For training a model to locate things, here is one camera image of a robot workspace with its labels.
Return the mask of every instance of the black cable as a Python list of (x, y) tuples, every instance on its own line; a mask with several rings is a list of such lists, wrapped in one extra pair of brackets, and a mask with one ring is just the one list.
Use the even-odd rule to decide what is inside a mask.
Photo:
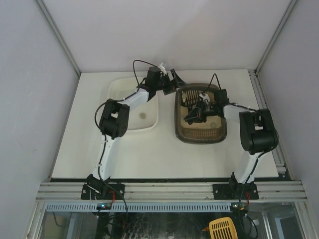
[(136, 82), (137, 82), (137, 84), (138, 84), (138, 86), (137, 86), (137, 88), (138, 88), (138, 90), (137, 90), (137, 92), (140, 90), (140, 86), (141, 86), (141, 84), (143, 83), (143, 81), (144, 81), (144, 79), (143, 79), (143, 81), (141, 82), (141, 83), (139, 83), (139, 80), (138, 80), (138, 77), (137, 77), (137, 75), (136, 75), (136, 72), (135, 72), (135, 62), (143, 62), (143, 63), (146, 63), (146, 64), (149, 64), (149, 65), (151, 65), (151, 66), (155, 66), (156, 67), (156, 65), (154, 65), (154, 64), (152, 64), (152, 63), (150, 63), (150, 62), (147, 62), (147, 61), (142, 61), (142, 60), (134, 60), (133, 61), (133, 72), (134, 72), (134, 75), (135, 75), (135, 79), (136, 79)]
[[(239, 201), (238, 201), (238, 216), (239, 216), (239, 217), (240, 217), (240, 211), (241, 211), (240, 203), (241, 203), (241, 199), (242, 199), (242, 197), (243, 197), (243, 194), (244, 194), (244, 191), (245, 191), (245, 187), (246, 187), (246, 185), (247, 185), (247, 182), (248, 182), (248, 180), (250, 179), (250, 176), (254, 173), (254, 171), (255, 171), (255, 169), (256, 169), (256, 167), (257, 167), (257, 164), (258, 164), (258, 161), (259, 161), (260, 157), (263, 156), (264, 154), (270, 152), (271, 150), (265, 151), (265, 152), (259, 154), (259, 156), (258, 156), (257, 159), (256, 159), (256, 162), (255, 162), (255, 164), (254, 164), (254, 167), (253, 167), (251, 173), (248, 175), (248, 177), (247, 177), (247, 179), (246, 179), (246, 181), (245, 181), (245, 183), (244, 183), (244, 187), (243, 187), (243, 190), (241, 191), (241, 194), (240, 194), (240, 197), (239, 197)], [(243, 224), (241, 223), (240, 218), (239, 218), (239, 224), (240, 224), (240, 227), (242, 228), (242, 230), (245, 232), (245, 228), (244, 228)]]
[(214, 76), (216, 77), (216, 80), (217, 80), (217, 83), (218, 83), (218, 87), (219, 87), (219, 89), (221, 90), (220, 83), (219, 83), (219, 79), (218, 79), (216, 73), (214, 73), (213, 76), (212, 76), (212, 78), (211, 78), (211, 80), (210, 80), (210, 82), (209, 82), (209, 85), (208, 85), (207, 88), (204, 90), (204, 93), (209, 89), (209, 87), (210, 87), (210, 85), (211, 85), (211, 83), (212, 83), (212, 81), (213, 81), (213, 79), (214, 79)]
[[(101, 158), (100, 158), (100, 161), (99, 161), (99, 165), (101, 164), (101, 161), (102, 161), (102, 158), (103, 158), (103, 155), (104, 155), (104, 152), (105, 152), (105, 147), (106, 147), (106, 135), (104, 135), (104, 146), (103, 146), (103, 151), (102, 151), (102, 154), (101, 154)], [(119, 193), (117, 190), (115, 190), (113, 187), (111, 187), (108, 183), (106, 183), (102, 177), (101, 177), (101, 172), (100, 172), (100, 166), (98, 167), (98, 174), (99, 174), (99, 178), (100, 180), (106, 185), (108, 186), (111, 190), (113, 190), (114, 192), (116, 192), (123, 200), (124, 204), (125, 204), (125, 210), (126, 210), (126, 222), (128, 221), (128, 218), (129, 218), (129, 208), (128, 208), (128, 205), (126, 204), (126, 201), (124, 199), (124, 197), (122, 196), (121, 193)]]
[(60, 227), (60, 228), (66, 228), (66, 227), (68, 227), (68, 226), (70, 225), (70, 221), (69, 221), (69, 224), (68, 224), (68, 225), (60, 225), (60, 224), (58, 223), (57, 219), (56, 219), (55, 212), (52, 212), (52, 214), (53, 214), (53, 217), (54, 217), (54, 222), (55, 222), (55, 224), (56, 224), (58, 227)]
[(258, 229), (257, 229), (256, 224), (254, 223), (254, 221), (248, 215), (246, 215), (246, 218), (249, 220), (250, 225), (254, 225), (254, 228), (255, 228), (255, 231), (256, 231), (256, 236), (254, 238), (252, 238), (251, 236), (249, 236), (249, 237), (251, 239), (257, 239), (258, 238)]

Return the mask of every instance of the translucent brown container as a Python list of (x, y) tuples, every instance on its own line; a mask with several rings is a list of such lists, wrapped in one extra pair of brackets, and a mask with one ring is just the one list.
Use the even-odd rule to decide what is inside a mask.
[[(197, 101), (195, 93), (200, 93), (207, 88), (208, 84), (187, 84), (178, 89), (175, 96), (175, 134), (178, 139), (185, 143), (209, 144), (219, 143), (227, 136), (226, 119), (219, 116), (207, 117), (205, 123), (193, 123), (189, 125), (184, 121), (184, 117), (188, 114), (187, 107), (181, 104), (183, 98), (193, 98)], [(210, 85), (206, 93), (211, 102), (214, 101), (214, 92), (219, 90), (218, 86)]]

